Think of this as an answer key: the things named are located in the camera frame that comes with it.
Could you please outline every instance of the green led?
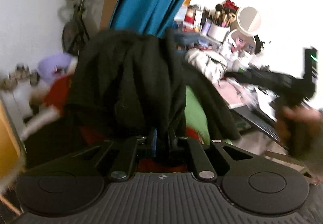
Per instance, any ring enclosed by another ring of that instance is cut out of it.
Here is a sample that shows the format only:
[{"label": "green led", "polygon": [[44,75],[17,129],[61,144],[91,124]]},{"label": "green led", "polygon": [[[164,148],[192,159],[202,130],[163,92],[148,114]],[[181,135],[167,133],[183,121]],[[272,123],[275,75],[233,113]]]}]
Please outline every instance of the green led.
[{"label": "green led", "polygon": [[313,58],[314,61],[318,61],[313,55],[311,55],[311,57]]}]

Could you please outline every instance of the green fabric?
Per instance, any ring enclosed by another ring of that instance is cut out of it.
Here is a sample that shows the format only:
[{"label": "green fabric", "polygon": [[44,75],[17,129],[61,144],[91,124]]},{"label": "green fabric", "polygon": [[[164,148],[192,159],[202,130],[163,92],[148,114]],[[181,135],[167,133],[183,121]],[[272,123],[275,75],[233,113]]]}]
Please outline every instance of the green fabric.
[{"label": "green fabric", "polygon": [[198,135],[203,139],[204,144],[209,145],[210,134],[207,128],[206,115],[189,86],[186,87],[185,118],[186,125],[198,133]]}]

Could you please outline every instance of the ribbed gray surface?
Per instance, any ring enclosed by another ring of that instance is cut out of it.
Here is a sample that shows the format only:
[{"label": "ribbed gray surface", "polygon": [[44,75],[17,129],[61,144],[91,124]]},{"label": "ribbed gray surface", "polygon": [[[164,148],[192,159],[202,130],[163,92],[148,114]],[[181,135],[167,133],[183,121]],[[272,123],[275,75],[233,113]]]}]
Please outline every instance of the ribbed gray surface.
[{"label": "ribbed gray surface", "polygon": [[97,204],[82,213],[45,218],[26,213],[16,224],[300,224],[298,213],[267,218],[240,211],[214,184],[194,180],[189,173],[136,173],[125,183],[110,185]]}]

